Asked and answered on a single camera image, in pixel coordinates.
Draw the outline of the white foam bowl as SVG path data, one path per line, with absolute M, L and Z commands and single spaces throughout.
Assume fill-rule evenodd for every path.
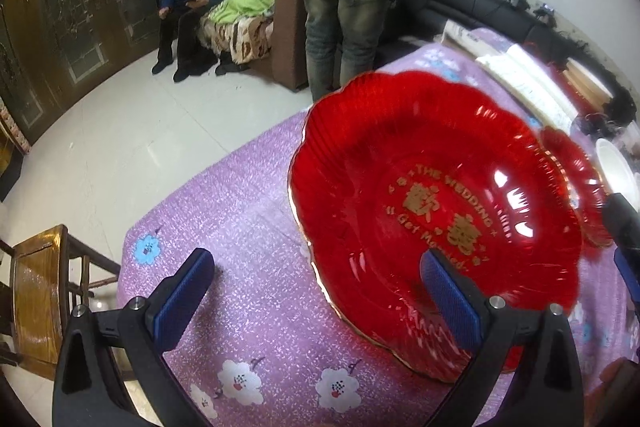
M 599 139 L 596 142 L 596 154 L 603 179 L 611 192 L 623 195 L 638 210 L 639 187 L 622 152 L 612 142 Z

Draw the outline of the red plate with gold text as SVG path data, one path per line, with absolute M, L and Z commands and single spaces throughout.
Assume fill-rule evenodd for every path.
M 573 308 L 582 230 L 561 168 L 521 118 L 429 72 L 368 72 L 311 107 L 288 172 L 326 300 L 416 373 L 470 354 L 420 277 L 438 249 L 510 306 Z

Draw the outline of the red plate with sticker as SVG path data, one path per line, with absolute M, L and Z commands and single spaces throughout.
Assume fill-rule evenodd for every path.
M 585 241 L 592 247 L 610 247 L 613 239 L 602 219 L 606 192 L 600 173 L 586 152 L 563 131 L 544 127 L 539 136 L 541 144 L 565 176 L 570 205 L 578 217 Z

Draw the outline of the wooden chair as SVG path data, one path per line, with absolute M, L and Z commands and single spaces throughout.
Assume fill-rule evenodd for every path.
M 52 381 L 70 311 L 96 288 L 118 281 L 120 265 L 70 235 L 65 225 L 14 246 L 10 281 L 1 285 L 1 362 Z

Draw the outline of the open lined notebook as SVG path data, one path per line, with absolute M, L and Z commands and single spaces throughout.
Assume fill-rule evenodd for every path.
M 505 51 L 478 56 L 491 77 L 509 91 L 544 127 L 570 135 L 578 110 L 561 88 L 526 51 L 512 44 Z

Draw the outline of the purple floral tablecloth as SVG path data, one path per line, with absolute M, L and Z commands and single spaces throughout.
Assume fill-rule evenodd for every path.
M 410 70 L 480 90 L 540 142 L 544 125 L 466 57 L 430 44 L 381 72 Z M 416 373 L 358 334 L 317 282 L 288 191 L 309 110 L 207 168 L 139 221 L 126 237 L 118 300 L 149 296 L 194 249 L 207 249 L 213 283 L 165 359 L 209 425 L 420 426 L 454 381 Z M 611 249 L 592 247 L 584 234 L 578 275 L 576 303 L 564 309 L 582 381 L 593 388 L 605 367 L 634 355 L 639 325 Z

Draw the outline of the white paper booklet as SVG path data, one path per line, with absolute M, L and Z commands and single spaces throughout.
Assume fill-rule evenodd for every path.
M 471 31 L 454 20 L 447 20 L 442 30 L 442 43 L 452 44 L 472 57 L 490 53 L 491 47 L 486 42 L 471 34 Z

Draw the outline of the black leather sofa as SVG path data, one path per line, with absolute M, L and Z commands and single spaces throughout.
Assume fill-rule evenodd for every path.
M 392 0 L 385 31 L 392 39 L 403 36 L 426 39 L 441 32 L 447 20 L 469 29 L 498 32 L 524 46 L 544 64 L 564 66 L 574 58 L 612 92 L 613 100 L 604 106 L 605 115 L 623 126 L 636 120 L 637 106 L 631 93 L 597 59 L 593 46 L 565 31 L 550 28 L 531 12 L 514 9 L 508 0 Z

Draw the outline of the green blanket pile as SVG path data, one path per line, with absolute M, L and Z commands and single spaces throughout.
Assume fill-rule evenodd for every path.
M 224 0 L 212 9 L 206 20 L 218 25 L 234 24 L 237 20 L 269 12 L 276 0 Z

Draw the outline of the seated person in blue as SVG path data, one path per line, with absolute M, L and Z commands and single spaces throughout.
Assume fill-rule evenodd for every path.
M 172 43 L 177 41 L 177 70 L 174 83 L 202 75 L 217 60 L 215 53 L 201 44 L 198 28 L 202 17 L 224 0 L 162 0 L 160 41 L 152 74 L 158 75 L 174 61 Z

